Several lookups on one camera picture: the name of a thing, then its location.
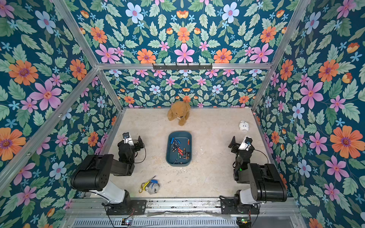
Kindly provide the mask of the teal plastic storage tray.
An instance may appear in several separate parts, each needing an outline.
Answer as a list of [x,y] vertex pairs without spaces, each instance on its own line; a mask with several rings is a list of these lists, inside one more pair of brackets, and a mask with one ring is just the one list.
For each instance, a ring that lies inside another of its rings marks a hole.
[[169,134],[166,149],[166,161],[173,167],[188,166],[192,161],[192,135],[187,131],[175,131]]

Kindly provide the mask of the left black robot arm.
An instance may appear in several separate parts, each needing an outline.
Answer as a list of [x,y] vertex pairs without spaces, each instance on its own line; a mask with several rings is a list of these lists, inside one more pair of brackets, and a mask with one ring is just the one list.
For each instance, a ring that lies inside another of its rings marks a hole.
[[117,187],[109,177],[131,176],[137,152],[144,148],[144,143],[141,137],[132,139],[127,132],[123,133],[123,139],[117,146],[118,160],[114,159],[112,154],[88,155],[71,176],[71,187],[78,191],[94,193],[106,199],[109,204],[128,203],[129,192]]

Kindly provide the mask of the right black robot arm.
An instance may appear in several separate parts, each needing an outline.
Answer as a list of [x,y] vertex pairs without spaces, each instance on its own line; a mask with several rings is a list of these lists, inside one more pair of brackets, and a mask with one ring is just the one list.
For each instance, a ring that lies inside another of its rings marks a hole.
[[239,184],[248,184],[246,190],[238,190],[234,196],[235,205],[254,205],[265,202],[285,202],[287,188],[276,166],[272,163],[251,162],[253,152],[252,138],[245,137],[242,143],[232,138],[228,148],[235,154],[233,178]]

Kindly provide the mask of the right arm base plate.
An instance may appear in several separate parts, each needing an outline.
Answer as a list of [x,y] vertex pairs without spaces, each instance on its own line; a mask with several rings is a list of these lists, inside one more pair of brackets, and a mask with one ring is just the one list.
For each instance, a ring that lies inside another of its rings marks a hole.
[[220,196],[220,205],[222,214],[247,214],[258,215],[259,207],[256,204],[242,204],[236,197]]

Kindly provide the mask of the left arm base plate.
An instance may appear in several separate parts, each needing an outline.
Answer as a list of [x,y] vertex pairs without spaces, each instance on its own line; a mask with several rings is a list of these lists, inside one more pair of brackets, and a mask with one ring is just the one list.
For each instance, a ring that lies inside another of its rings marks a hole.
[[143,215],[147,201],[143,199],[125,200],[119,204],[106,204],[106,214],[109,216]]

